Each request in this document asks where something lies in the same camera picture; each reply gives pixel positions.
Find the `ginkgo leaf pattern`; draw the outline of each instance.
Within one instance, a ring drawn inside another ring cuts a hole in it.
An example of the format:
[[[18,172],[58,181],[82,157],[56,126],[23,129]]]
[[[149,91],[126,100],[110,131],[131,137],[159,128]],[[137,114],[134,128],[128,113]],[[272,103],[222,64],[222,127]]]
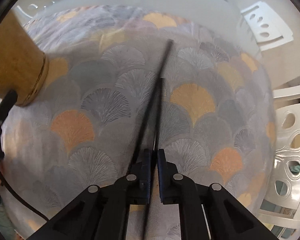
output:
[[[59,114],[52,121],[51,130],[60,135],[68,152],[79,143],[94,140],[94,131],[89,118],[77,110]]]
[[[100,59],[110,61],[118,70],[145,64],[142,53],[126,45],[117,45],[106,50]]]
[[[7,180],[35,208],[50,218],[90,184],[126,174],[173,39],[162,73],[159,147],[178,172],[220,183],[249,211],[259,209],[273,167],[275,111],[265,68],[241,44],[188,19],[124,5],[57,12],[26,29],[52,69],[34,102],[9,112],[2,145]],[[153,130],[147,127],[152,137],[143,146],[152,146]],[[161,204],[157,175],[146,238],[179,239],[178,206]],[[10,194],[1,197],[25,238],[42,226]],[[144,211],[132,208],[127,239],[141,239]]]
[[[211,68],[211,60],[200,50],[184,48],[178,52],[178,57],[188,61],[196,70]]]
[[[74,152],[69,159],[69,167],[82,179],[85,188],[93,184],[102,187],[117,179],[113,161],[94,147],[83,147]]]
[[[110,88],[100,88],[87,95],[81,108],[90,112],[103,124],[131,116],[128,100],[120,92]]]
[[[228,55],[217,45],[210,42],[200,44],[200,49],[206,51],[215,62],[229,61]]]
[[[122,74],[115,86],[124,89],[142,105],[149,99],[154,85],[155,74],[144,69],[132,69]]]

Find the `round metal rivet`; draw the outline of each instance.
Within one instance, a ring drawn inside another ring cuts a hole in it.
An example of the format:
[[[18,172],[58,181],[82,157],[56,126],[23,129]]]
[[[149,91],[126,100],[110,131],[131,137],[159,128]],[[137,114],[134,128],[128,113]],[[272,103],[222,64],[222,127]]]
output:
[[[90,193],[96,193],[98,191],[98,187],[96,185],[91,185],[90,187],[88,187],[88,191]]]
[[[183,176],[182,176],[180,173],[176,173],[176,174],[173,175],[173,178],[174,178],[175,180],[182,180],[182,179],[183,179]]]
[[[136,180],[136,179],[137,179],[137,176],[134,175],[134,174],[129,174],[129,175],[127,176],[127,180],[128,180],[128,181],[134,181],[134,180]]]
[[[213,190],[216,190],[216,191],[219,191],[222,189],[222,187],[219,183],[213,183],[211,187]]]

